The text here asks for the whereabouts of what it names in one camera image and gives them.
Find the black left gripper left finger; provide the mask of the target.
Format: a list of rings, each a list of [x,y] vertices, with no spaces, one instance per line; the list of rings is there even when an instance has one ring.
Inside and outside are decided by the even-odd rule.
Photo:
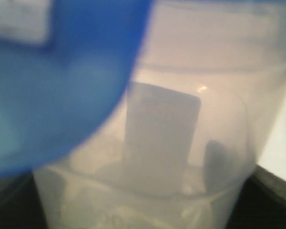
[[[45,229],[32,175],[0,178],[0,229]]]

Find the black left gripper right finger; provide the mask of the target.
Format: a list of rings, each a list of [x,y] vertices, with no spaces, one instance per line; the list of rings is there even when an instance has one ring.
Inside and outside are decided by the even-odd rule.
[[[245,182],[227,229],[286,229],[286,181],[258,166]]]

